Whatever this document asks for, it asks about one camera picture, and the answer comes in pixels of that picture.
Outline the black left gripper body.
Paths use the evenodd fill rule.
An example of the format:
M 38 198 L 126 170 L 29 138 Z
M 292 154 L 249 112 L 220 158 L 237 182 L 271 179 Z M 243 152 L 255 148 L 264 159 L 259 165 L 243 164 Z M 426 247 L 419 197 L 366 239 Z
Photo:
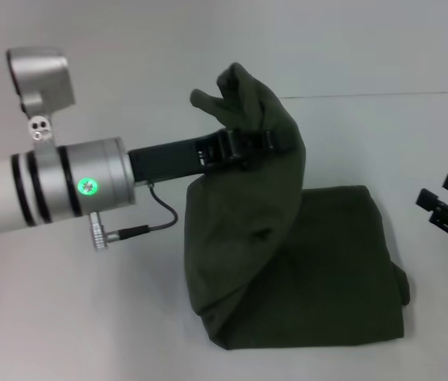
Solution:
M 136 183 L 157 183 L 199 175 L 221 167 L 228 158 L 228 134 L 223 130 L 128 152 Z

